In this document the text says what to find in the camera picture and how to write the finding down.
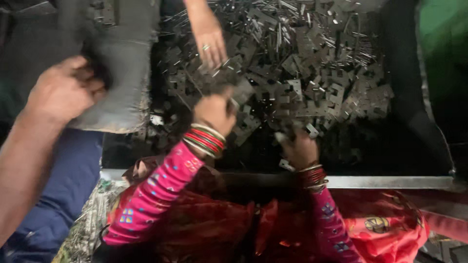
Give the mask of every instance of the pink sleeve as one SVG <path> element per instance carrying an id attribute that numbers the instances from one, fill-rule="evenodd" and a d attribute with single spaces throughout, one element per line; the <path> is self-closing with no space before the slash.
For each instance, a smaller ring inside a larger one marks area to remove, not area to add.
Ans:
<path id="1" fill-rule="evenodd" d="M 317 219 L 316 231 L 322 254 L 341 263 L 362 262 L 328 188 L 311 192 L 310 197 L 314 203 L 312 213 Z"/>
<path id="2" fill-rule="evenodd" d="M 203 166 L 190 149 L 178 143 L 161 164 L 135 190 L 133 196 L 104 236 L 108 245 L 121 245 L 147 240 L 148 229 L 159 220 L 186 184 Z"/>

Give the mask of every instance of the gray cloth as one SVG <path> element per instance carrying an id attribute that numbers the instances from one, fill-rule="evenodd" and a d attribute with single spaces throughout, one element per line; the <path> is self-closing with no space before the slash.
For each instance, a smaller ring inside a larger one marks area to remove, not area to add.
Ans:
<path id="1" fill-rule="evenodd" d="M 0 55 L 0 80 L 9 84 L 1 85 L 1 92 L 18 94 L 24 105 L 40 73 L 81 54 L 86 42 L 107 68 L 111 85 L 108 96 L 70 126 L 115 133 L 140 129 L 148 115 L 150 50 L 159 3 L 115 0 L 115 10 L 118 25 L 106 29 L 95 26 L 89 1 L 82 0 L 59 1 L 56 14 L 18 17 Z"/>

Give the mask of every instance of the hand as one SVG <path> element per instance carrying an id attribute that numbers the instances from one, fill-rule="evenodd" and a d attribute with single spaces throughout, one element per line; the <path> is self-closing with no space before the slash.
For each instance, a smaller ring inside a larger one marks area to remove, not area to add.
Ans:
<path id="1" fill-rule="evenodd" d="M 194 122 L 207 125 L 224 137 L 227 136 L 235 125 L 235 109 L 228 107 L 232 95 L 229 87 L 223 94 L 213 94 L 203 97 L 194 108 Z"/>
<path id="2" fill-rule="evenodd" d="M 66 125 L 105 96 L 104 83 L 82 56 L 67 58 L 44 71 L 33 87 L 24 111 Z"/>
<path id="3" fill-rule="evenodd" d="M 297 171 L 318 164 L 319 151 L 315 140 L 312 140 L 302 129 L 297 129 L 295 133 L 296 140 L 294 142 L 287 138 L 280 141 L 287 160 Z"/>
<path id="4" fill-rule="evenodd" d="M 227 61 L 223 32 L 206 0 L 187 0 L 187 12 L 200 59 L 209 69 Z"/>

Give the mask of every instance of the pile of metal scraps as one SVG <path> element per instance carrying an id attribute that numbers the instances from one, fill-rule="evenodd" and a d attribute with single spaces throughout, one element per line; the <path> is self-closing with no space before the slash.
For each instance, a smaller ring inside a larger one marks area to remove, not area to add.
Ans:
<path id="1" fill-rule="evenodd" d="M 230 59 L 214 72 L 201 70 L 186 11 L 162 18 L 160 40 L 172 46 L 158 63 L 169 96 L 191 108 L 213 83 L 233 75 L 248 80 L 252 96 L 241 106 L 234 143 L 258 128 L 279 131 L 291 120 L 312 137 L 337 123 L 375 120 L 393 97 L 381 68 L 371 14 L 357 0 L 209 0 Z"/>

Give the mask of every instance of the blue clothing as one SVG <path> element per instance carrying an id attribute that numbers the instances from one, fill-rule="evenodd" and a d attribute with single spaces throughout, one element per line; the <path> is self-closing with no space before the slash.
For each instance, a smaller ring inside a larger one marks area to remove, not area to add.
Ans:
<path id="1" fill-rule="evenodd" d="M 63 131 L 54 147 L 49 181 L 39 202 L 1 248 L 1 262 L 52 261 L 99 180 L 103 135 Z"/>

